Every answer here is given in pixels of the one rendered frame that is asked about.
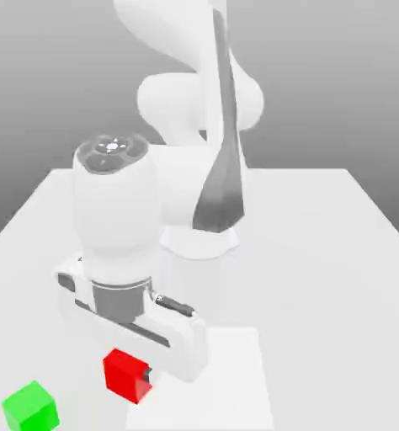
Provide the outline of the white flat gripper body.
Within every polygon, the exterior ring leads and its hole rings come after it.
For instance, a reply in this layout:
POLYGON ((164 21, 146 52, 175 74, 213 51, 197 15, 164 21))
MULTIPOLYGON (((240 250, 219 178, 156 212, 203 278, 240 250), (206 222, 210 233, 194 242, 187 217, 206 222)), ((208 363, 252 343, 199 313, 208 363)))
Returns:
POLYGON ((196 380, 208 363, 207 326, 197 314, 184 316, 144 294, 144 314, 123 327, 77 305, 75 300, 70 291, 58 293, 62 318, 72 334, 124 351, 183 381, 196 380))

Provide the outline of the small red cube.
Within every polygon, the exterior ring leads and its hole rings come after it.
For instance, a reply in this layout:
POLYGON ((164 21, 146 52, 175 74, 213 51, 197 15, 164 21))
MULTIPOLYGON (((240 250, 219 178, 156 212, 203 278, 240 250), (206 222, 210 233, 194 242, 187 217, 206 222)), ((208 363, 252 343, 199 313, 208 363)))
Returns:
POLYGON ((152 389, 152 367, 119 349, 113 349, 104 359, 106 387, 118 396, 138 404, 152 389))

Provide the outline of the small green cube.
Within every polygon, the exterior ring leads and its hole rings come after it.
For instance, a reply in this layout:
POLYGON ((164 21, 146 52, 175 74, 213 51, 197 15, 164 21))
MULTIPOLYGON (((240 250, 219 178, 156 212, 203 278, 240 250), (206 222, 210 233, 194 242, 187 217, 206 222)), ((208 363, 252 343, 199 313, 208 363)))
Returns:
POLYGON ((52 431, 60 424, 56 401, 36 380, 2 401, 10 431, 52 431))

